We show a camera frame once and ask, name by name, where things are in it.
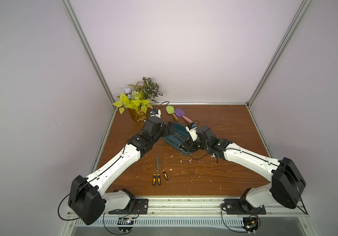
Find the teal plastic storage box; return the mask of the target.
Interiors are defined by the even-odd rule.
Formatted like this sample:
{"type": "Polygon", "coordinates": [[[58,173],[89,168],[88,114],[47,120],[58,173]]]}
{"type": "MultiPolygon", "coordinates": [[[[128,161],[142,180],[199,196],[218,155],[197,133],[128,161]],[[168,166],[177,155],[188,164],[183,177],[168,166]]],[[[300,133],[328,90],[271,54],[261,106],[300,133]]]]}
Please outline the teal plastic storage box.
{"type": "Polygon", "coordinates": [[[190,155],[191,153],[196,152],[196,146],[193,143],[189,132],[179,123],[174,123],[174,134],[164,137],[164,140],[167,144],[184,155],[190,155]]]}

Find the file tool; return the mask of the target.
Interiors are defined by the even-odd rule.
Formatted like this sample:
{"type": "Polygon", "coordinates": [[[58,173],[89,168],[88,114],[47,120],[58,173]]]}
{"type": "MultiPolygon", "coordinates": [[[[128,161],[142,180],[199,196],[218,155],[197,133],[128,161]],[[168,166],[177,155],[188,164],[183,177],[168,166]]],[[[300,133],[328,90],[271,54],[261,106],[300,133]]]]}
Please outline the file tool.
{"type": "Polygon", "coordinates": [[[169,176],[168,176],[165,168],[163,167],[162,162],[161,162],[161,160],[160,160],[159,157],[158,157],[158,163],[159,163],[159,167],[162,169],[162,172],[164,174],[164,177],[165,177],[166,181],[169,180],[169,176]]]}
{"type": "Polygon", "coordinates": [[[159,158],[156,158],[156,182],[157,185],[160,186],[161,185],[161,175],[159,173],[159,158]]]}
{"type": "Polygon", "coordinates": [[[155,173],[153,174],[153,182],[152,182],[152,185],[153,185],[153,186],[157,185],[157,182],[156,182],[156,164],[155,164],[155,173]]]}

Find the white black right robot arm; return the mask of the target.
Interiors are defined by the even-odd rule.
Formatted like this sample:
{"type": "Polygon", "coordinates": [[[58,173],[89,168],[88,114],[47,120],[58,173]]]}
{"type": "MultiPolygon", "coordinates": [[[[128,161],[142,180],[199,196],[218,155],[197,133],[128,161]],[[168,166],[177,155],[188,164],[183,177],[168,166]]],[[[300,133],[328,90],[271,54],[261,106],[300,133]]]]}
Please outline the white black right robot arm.
{"type": "Polygon", "coordinates": [[[303,203],[301,197],[306,182],[293,160],[284,157],[279,160],[247,150],[227,139],[218,139],[207,127],[197,128],[195,124],[186,127],[191,139],[190,151],[200,149],[216,159],[239,164],[264,177],[268,184],[248,188],[240,197],[238,210],[258,214],[262,206],[279,203],[289,209],[296,209],[303,203]]]}

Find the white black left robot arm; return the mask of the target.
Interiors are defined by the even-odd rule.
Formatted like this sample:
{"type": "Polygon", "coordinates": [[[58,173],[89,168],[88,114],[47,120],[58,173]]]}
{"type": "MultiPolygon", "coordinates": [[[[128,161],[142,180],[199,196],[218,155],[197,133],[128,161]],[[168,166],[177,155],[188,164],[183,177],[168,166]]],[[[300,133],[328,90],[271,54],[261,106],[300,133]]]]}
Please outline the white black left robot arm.
{"type": "Polygon", "coordinates": [[[163,123],[150,116],[143,129],[128,139],[122,150],[87,177],[77,176],[71,184],[68,206],[86,224],[93,224],[103,213],[127,212],[135,207],[135,195],[126,189],[107,192],[110,185],[132,164],[152,150],[162,137],[174,134],[174,123],[163,123]]]}

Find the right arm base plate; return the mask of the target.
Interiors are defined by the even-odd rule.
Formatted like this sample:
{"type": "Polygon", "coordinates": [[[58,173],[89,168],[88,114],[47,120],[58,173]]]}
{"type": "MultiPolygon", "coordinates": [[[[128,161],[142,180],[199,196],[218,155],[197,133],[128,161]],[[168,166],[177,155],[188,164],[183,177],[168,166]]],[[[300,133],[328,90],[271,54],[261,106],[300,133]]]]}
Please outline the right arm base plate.
{"type": "Polygon", "coordinates": [[[265,215],[267,214],[264,206],[253,207],[245,200],[224,199],[221,208],[229,215],[265,215]]]}

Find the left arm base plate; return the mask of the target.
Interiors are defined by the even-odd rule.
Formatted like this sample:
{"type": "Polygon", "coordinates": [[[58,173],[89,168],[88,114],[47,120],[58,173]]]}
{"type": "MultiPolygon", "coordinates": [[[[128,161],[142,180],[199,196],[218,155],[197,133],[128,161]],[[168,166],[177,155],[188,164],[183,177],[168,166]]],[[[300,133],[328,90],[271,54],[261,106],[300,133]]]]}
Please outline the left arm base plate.
{"type": "Polygon", "coordinates": [[[128,214],[147,214],[149,206],[149,199],[137,198],[129,201],[127,206],[124,209],[116,209],[109,211],[108,214],[119,214],[119,215],[128,215],[128,214]]]}

